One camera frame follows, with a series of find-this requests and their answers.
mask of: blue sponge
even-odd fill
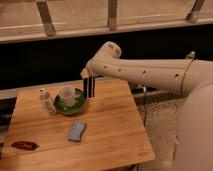
[[[86,128],[86,124],[84,122],[75,122],[72,125],[72,128],[69,132],[69,140],[70,141],[76,141],[80,142],[81,141],[81,135],[83,134],[84,130]]]

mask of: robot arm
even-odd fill
[[[206,79],[202,73],[213,71],[213,63],[206,61],[124,60],[119,59],[120,56],[120,47],[113,42],[106,42],[88,61],[86,69],[90,76],[120,78],[182,95],[188,95]]]

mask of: white cup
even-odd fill
[[[72,86],[64,86],[58,93],[64,104],[71,107],[75,104],[75,88]]]

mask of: cable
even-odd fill
[[[144,126],[146,126],[146,117],[147,117],[147,111],[146,111],[146,92],[147,92],[147,89],[146,89],[145,86],[143,86],[142,88],[143,88],[143,94],[144,94],[144,100],[143,100],[144,119],[143,119],[143,124],[144,124]]]
[[[140,166],[140,163],[137,164],[136,171],[139,171],[139,166]]]

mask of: gray floor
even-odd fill
[[[135,94],[135,102],[144,118],[144,96]],[[173,147],[176,135],[177,116],[184,98],[173,94],[157,91],[147,93],[146,98],[146,130],[149,134],[156,159],[151,162],[141,163],[139,171],[171,171]],[[136,167],[113,169],[112,171],[136,171]]]

